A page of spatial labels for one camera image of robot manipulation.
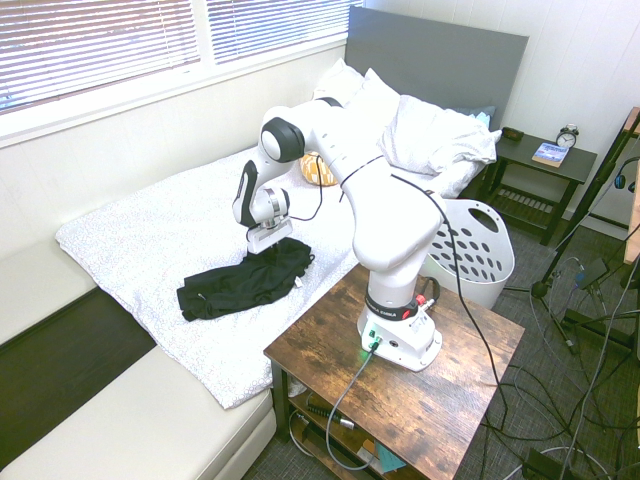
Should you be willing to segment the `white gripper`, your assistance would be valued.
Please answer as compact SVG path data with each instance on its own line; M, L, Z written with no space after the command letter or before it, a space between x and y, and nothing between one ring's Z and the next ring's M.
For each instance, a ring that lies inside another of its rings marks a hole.
M273 252L281 252L280 240L289 236L292 231L293 226L289 218L265 221L247 232L247 251L255 254L256 258L261 258L264 251L271 246Z

